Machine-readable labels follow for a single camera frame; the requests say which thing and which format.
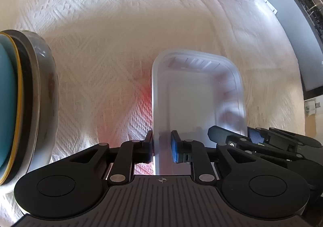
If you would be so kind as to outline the white plastic tray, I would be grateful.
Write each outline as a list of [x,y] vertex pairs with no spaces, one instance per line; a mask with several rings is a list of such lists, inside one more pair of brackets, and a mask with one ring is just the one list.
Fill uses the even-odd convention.
[[176,164],[171,132],[214,148],[208,129],[214,125],[247,135],[244,88],[237,67],[223,56],[173,49],[152,66],[154,164],[157,175],[189,174],[190,165]]

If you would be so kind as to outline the stainless steel bowl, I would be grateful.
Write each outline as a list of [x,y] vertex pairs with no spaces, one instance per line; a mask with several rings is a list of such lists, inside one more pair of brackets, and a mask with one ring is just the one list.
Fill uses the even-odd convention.
[[15,42],[24,80],[24,117],[16,159],[1,193],[13,192],[26,173],[49,163],[58,127],[59,92],[55,60],[46,41],[31,31],[5,30]]

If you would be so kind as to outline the blue ceramic bowl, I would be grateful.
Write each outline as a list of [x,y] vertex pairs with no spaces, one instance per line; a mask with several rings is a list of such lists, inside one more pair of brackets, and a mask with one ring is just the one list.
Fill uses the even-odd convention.
[[12,147],[17,107],[15,54],[9,38],[1,35],[1,165]]

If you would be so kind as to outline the green white wipes pack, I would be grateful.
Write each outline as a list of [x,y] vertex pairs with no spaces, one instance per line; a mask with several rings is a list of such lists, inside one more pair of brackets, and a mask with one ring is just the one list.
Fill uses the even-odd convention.
[[322,100],[310,99],[304,102],[305,114],[310,115],[320,115],[322,114]]

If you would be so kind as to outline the white textured cloth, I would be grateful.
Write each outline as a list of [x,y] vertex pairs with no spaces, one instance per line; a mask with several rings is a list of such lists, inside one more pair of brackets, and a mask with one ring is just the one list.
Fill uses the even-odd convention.
[[53,53],[53,162],[100,141],[141,139],[152,127],[152,64],[167,49],[227,57],[250,127],[305,132],[298,61],[264,0],[1,0],[1,29],[35,32]]

